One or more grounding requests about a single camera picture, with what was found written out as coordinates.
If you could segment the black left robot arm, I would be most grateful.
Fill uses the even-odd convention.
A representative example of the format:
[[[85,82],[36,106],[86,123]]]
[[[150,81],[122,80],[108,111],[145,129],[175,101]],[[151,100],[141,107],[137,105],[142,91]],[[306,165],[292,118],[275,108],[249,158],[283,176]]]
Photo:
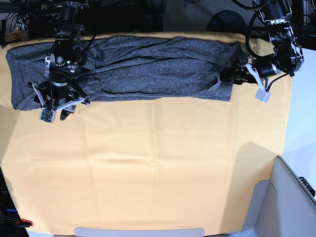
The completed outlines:
[[[234,3],[245,10],[254,11],[248,24],[238,13],[230,10],[220,11],[213,19],[218,21],[222,29],[244,33],[249,55],[239,57],[231,67],[225,68],[220,79],[229,84],[255,83],[269,91],[273,84],[269,81],[270,77],[292,77],[304,63],[302,47],[291,22],[291,7],[286,0],[255,0],[252,6],[237,0]],[[264,25],[266,36],[274,46],[272,54],[260,56],[250,46],[256,19]]]

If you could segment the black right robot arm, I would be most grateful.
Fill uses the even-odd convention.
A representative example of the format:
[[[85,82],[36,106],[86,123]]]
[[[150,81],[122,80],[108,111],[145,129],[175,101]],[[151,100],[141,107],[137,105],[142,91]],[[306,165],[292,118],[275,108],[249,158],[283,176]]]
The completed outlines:
[[[85,51],[80,40],[85,26],[76,23],[76,14],[88,6],[88,1],[55,0],[53,3],[61,11],[57,17],[54,45],[44,60],[45,81],[28,83],[36,93],[34,101],[41,106],[40,120],[48,123],[54,122],[58,112],[64,120],[74,113],[78,104],[89,104],[86,93],[73,79]],[[79,43],[77,48],[74,48],[75,41]]]

